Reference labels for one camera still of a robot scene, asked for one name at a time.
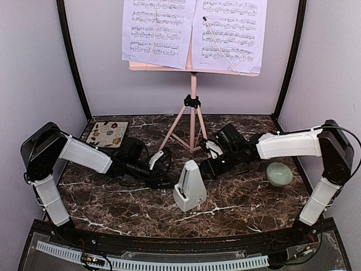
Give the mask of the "white metronome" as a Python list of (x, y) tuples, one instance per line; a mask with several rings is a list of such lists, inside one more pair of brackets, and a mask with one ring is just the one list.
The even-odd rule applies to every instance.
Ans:
[(188, 212), (206, 201), (206, 187), (199, 166), (194, 160), (184, 164), (179, 181), (174, 185), (173, 198), (183, 212)]

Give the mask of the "pink music stand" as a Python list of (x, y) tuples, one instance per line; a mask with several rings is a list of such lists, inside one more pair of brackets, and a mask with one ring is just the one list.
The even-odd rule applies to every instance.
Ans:
[[(137, 63), (137, 62), (129, 62), (129, 67), (133, 71), (181, 71), (181, 72), (189, 72), (191, 75), (191, 93), (187, 96), (186, 100), (184, 101), (184, 109), (190, 109), (191, 117), (190, 117), (190, 141), (185, 143), (185, 148), (189, 149), (190, 151), (194, 152), (197, 150), (197, 145), (195, 141), (196, 135), (196, 124), (203, 125), (204, 121), (202, 118), (201, 107), (199, 104), (198, 96), (197, 96), (197, 74), (200, 72), (205, 73), (220, 73), (226, 75), (239, 75), (237, 73), (222, 73), (220, 71), (209, 71), (209, 70), (201, 70), (201, 69), (194, 69), (192, 66), (192, 33), (191, 33), (191, 43), (188, 51), (188, 58), (186, 63), (185, 69), (176, 69), (170, 67), (163, 67), (160, 65), (154, 64), (144, 64), (144, 63)], [(258, 75), (255, 74), (243, 74), (239, 76), (250, 76), (256, 77)]]

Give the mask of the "purple sheet music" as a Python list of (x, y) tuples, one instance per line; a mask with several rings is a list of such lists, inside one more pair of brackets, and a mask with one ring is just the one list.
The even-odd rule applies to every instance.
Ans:
[(195, 1), (125, 0), (122, 60), (185, 69)]
[(261, 72), (267, 1), (197, 1), (192, 66), (222, 73)]

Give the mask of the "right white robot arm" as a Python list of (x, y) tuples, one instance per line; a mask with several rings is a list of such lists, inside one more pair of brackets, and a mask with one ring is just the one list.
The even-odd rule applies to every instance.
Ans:
[(327, 120), (310, 129), (256, 134), (246, 139), (229, 123), (214, 135), (221, 150), (208, 148), (211, 157), (200, 163), (200, 171), (204, 178), (216, 178), (239, 164), (280, 157), (321, 157), (321, 179), (299, 214), (300, 223), (288, 232), (291, 244), (299, 245), (310, 235), (308, 226), (317, 222), (355, 173), (354, 148), (346, 132), (334, 120)]

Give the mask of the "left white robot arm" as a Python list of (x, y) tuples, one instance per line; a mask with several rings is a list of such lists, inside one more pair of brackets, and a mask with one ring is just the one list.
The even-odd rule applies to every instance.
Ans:
[[(49, 122), (30, 136), (20, 147), (25, 165), (24, 180), (31, 185), (38, 203), (49, 215), (50, 221), (58, 228), (57, 236), (67, 246), (75, 246), (79, 232), (72, 223), (59, 190), (54, 181), (53, 168), (58, 160), (66, 160), (108, 177), (130, 175), (142, 180), (152, 189), (169, 189), (174, 181), (168, 175), (172, 153), (163, 148), (147, 161), (140, 159), (146, 145), (143, 141), (127, 137), (115, 154), (108, 154), (96, 145), (80, 141)], [(166, 169), (160, 164), (167, 163)]]

